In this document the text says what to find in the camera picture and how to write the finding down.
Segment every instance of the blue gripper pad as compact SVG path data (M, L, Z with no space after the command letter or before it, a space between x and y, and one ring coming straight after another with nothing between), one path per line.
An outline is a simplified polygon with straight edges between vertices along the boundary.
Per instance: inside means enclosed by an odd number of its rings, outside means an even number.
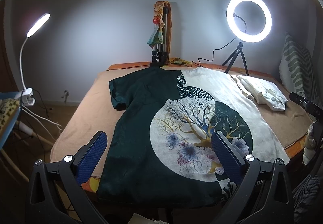
M243 180L245 166L243 158L220 131L212 134L211 145L230 181L240 185Z
M90 142L82 146L75 154L76 181L79 185L86 183L99 162L108 144L107 135L98 131Z

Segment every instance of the t-shirt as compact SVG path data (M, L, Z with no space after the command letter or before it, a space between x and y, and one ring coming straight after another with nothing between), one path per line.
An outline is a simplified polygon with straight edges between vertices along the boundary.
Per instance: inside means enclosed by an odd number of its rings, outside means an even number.
M146 68L109 82L116 124L101 176L101 201L201 207L227 199L230 182L212 150L220 130L243 154L289 158L255 104L230 76L207 68Z

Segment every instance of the shirt sleeve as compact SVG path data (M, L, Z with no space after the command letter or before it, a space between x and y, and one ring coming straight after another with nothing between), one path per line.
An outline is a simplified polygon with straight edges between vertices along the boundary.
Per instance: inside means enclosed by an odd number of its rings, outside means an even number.
M118 111L125 110L134 100L137 92L143 90L144 82L149 81L157 71L156 68L144 68L111 80L109 88L113 108Z

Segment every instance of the metal bolt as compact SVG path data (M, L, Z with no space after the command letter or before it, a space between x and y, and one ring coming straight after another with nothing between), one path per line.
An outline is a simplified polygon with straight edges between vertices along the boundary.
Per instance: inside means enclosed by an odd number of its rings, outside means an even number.
M64 158L64 161L65 161L65 162L70 162L72 159L73 159L73 157L72 157L72 156L70 156L70 155L68 155L68 156L66 156L66 157Z
M252 156L252 155L246 155L246 157L245 157L248 161L254 161L255 160L255 158L254 158L254 156Z
M42 159L38 159L38 160L36 160L35 165L40 165L41 163L43 163L43 160Z
M281 158L276 159L277 163L280 165L284 164L284 161Z

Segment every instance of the dark green fabric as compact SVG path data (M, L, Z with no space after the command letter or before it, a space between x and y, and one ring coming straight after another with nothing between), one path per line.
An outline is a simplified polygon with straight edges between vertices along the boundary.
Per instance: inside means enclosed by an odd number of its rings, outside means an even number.
M148 207L201 207L223 199L217 182L183 177L155 155L153 117L168 99L180 99L180 70L146 68L109 82L112 104L126 109L116 124L101 176L100 201Z

